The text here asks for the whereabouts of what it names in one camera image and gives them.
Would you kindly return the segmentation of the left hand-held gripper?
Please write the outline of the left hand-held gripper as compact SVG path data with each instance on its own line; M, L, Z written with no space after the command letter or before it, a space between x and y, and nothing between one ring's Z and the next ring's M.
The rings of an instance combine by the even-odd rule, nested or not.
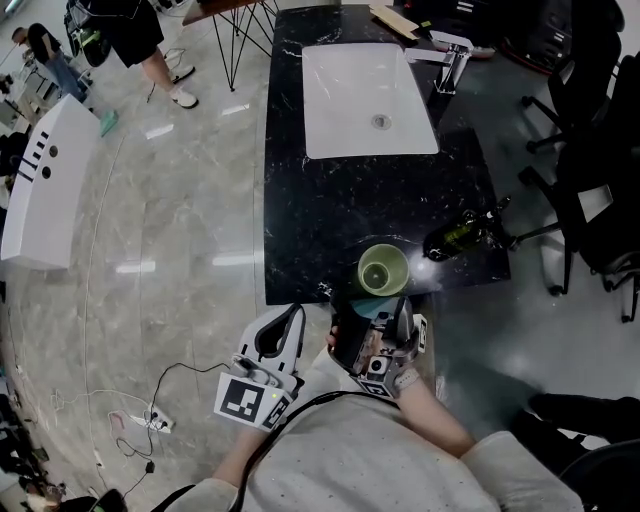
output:
M306 313L300 304L280 305L244 330L231 367L219 378L214 412L245 426L271 432L298 396ZM278 358L275 362L249 357Z

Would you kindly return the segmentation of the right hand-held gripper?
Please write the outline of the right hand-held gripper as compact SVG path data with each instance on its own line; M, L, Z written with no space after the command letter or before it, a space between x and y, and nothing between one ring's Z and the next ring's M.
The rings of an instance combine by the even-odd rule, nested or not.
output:
M332 320L339 341L331 358L363 392L396 398L395 378L426 352L427 318L407 297L395 297L346 302Z

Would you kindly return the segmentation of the light green cup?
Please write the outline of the light green cup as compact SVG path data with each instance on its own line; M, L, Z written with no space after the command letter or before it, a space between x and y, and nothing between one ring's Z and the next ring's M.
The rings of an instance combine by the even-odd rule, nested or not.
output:
M357 276L366 292L374 296L393 296L400 293L409 281L409 262L396 246L377 244L362 254Z

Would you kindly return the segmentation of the person's left forearm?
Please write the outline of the person's left forearm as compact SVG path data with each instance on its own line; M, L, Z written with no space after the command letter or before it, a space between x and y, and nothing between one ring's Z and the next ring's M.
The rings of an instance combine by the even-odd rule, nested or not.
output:
M253 427L243 426L239 429L230 450L212 475L220 491L232 496L246 487L252 457L270 437L270 433Z

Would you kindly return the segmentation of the person's right forearm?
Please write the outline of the person's right forearm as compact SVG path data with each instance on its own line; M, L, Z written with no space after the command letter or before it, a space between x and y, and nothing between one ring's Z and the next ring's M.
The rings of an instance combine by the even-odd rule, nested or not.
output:
M446 453L460 458L476 441L436 398L413 366L406 366L395 378L395 402L410 428Z

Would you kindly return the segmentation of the dark green glass bottle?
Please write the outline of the dark green glass bottle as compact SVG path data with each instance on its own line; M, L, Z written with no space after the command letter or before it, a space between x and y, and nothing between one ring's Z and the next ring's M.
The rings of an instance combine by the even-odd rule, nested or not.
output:
M425 237L423 256L434 262L443 262L483 242L491 247L508 248L512 237L506 233L500 214L510 202L511 197L506 196L491 209L480 212L465 210Z

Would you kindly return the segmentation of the white power strip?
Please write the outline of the white power strip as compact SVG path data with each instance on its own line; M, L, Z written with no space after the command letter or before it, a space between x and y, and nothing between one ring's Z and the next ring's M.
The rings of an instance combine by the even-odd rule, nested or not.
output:
M149 408L143 415L144 426L153 432L170 434L175 422L158 408Z

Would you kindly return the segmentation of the person's light speckled shirt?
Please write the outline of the person's light speckled shirt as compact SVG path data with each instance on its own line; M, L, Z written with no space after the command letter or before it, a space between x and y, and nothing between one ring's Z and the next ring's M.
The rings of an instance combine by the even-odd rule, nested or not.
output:
M343 396L303 412L257 450L244 489L228 496L212 475L166 512L584 512L579 496L509 432L460 458L416 434L396 402L356 394L319 355L301 399Z

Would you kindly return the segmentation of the white rectangular sink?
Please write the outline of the white rectangular sink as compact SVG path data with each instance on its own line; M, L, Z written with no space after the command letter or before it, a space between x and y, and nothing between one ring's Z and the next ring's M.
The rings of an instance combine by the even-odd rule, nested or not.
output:
M439 143L401 46L302 49L306 154L319 160L433 155Z

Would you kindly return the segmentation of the black mesh office chair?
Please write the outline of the black mesh office chair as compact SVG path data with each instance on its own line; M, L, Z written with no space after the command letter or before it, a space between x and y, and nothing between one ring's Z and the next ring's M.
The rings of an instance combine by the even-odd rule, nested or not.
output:
M518 174L524 185L544 195L556 221L513 237L509 248L561 233L563 283L551 286L549 293L568 293L578 254L607 292L632 284L631 308L621 321L634 321L640 301L640 52L623 58L602 121L566 143L555 175L549 184L531 166Z
M528 152L534 154L543 146L567 142L592 126L621 54L619 33L624 26L616 0L572 0L571 50L547 82L553 106L547 107L534 96L521 98L523 107L537 106L559 132L528 141Z

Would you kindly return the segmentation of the white cabinet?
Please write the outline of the white cabinet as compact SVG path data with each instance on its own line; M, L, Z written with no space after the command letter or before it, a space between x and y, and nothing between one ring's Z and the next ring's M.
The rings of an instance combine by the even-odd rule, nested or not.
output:
M71 95L40 119L10 195L1 261L35 270L69 267L79 196L99 138L99 119Z

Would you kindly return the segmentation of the chrome faucet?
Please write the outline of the chrome faucet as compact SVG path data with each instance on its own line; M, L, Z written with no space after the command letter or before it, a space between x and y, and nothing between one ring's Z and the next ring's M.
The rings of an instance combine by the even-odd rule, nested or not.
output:
M411 47L405 50L405 58L409 63L422 61L439 65L435 88L440 94L454 95L475 47L468 38L441 31L431 31L430 38L435 50Z

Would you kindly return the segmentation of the wooden board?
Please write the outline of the wooden board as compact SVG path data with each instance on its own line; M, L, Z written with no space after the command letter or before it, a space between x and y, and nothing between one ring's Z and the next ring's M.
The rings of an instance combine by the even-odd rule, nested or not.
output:
M411 41L418 40L418 36L415 34L415 31L419 26L391 9L389 6L370 4L369 10L375 18L399 35Z

